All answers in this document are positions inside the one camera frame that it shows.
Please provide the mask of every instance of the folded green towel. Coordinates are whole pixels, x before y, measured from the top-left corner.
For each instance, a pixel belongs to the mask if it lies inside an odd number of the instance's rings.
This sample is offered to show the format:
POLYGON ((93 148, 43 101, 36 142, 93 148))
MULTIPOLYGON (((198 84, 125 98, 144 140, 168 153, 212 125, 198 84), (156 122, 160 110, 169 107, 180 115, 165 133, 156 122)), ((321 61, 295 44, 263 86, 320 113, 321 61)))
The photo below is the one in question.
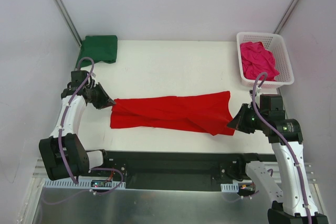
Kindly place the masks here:
MULTIPOLYGON (((118 38, 116 35, 86 36, 82 41, 77 63, 83 57, 90 57, 95 63, 103 61, 115 63, 117 59, 118 38)), ((91 65, 91 61, 84 60, 81 67, 91 65)))

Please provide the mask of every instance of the folded red fabric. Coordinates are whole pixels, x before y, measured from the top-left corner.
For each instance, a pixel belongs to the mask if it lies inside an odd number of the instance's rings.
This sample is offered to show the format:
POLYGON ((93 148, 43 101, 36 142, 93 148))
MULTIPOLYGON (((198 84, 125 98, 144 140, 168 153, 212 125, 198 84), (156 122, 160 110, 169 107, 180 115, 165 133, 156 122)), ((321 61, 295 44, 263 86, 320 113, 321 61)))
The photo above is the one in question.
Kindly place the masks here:
POLYGON ((249 80, 255 80, 261 72, 267 72, 267 81, 275 81, 279 75, 275 69, 275 58, 272 52, 266 50, 261 42, 246 42, 240 45, 241 62, 244 76, 249 80))
POLYGON ((110 126, 113 129, 147 126, 233 135, 234 130, 226 127, 232 120, 229 100, 229 91, 192 97, 115 99, 110 126))

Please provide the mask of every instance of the gray floor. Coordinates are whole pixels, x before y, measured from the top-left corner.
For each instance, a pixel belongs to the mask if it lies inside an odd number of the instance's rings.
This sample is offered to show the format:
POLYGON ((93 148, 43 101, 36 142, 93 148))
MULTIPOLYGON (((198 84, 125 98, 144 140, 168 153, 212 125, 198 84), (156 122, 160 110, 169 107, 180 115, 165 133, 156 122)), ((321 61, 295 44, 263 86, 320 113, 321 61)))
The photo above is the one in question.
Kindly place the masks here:
MULTIPOLYGON (((44 188, 47 201, 62 200, 77 189, 44 188)), ((116 190, 84 192, 62 204, 38 204, 33 224, 267 224, 269 208, 261 195, 235 203, 236 194, 193 191, 116 190)))

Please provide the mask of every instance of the metal corner post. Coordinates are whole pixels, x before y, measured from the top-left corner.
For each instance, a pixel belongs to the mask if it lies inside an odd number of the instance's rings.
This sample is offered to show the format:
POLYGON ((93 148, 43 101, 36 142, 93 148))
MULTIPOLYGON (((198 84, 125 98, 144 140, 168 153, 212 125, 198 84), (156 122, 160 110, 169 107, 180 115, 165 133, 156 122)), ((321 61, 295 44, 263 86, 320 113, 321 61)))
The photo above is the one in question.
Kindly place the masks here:
POLYGON ((78 46, 81 47, 82 41, 80 39, 80 36, 79 36, 79 34, 76 30, 76 27, 75 27, 74 23, 72 22, 72 20, 70 18, 70 15, 69 15, 67 9, 65 8, 65 5, 64 5, 63 1, 62 0, 54 0, 54 1, 57 5, 59 11, 61 12, 67 26, 69 27, 69 29, 70 29, 70 31, 73 35, 73 38, 75 39, 78 46))
POLYGON ((300 2, 300 0, 292 0, 290 2, 287 10, 285 11, 285 13, 284 13, 283 17, 281 18, 277 28, 275 29, 274 34, 279 34, 282 31, 282 29, 284 28, 285 24, 289 20, 292 12, 297 7, 299 2, 300 2))

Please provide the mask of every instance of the white wall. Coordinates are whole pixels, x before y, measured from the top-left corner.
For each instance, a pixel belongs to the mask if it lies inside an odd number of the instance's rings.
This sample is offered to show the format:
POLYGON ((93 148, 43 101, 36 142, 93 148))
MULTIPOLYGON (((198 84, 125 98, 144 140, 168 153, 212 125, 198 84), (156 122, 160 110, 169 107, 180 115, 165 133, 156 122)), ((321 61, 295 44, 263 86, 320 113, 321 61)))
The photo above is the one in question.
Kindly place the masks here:
POLYGON ((291 0, 63 0, 82 38, 236 41, 273 32, 291 0))
POLYGON ((78 47, 53 0, 0 0, 0 223, 17 223, 78 47))
POLYGON ((306 160, 336 223, 336 5, 335 0, 302 0, 281 35, 295 82, 281 88, 288 116, 299 120, 306 160))

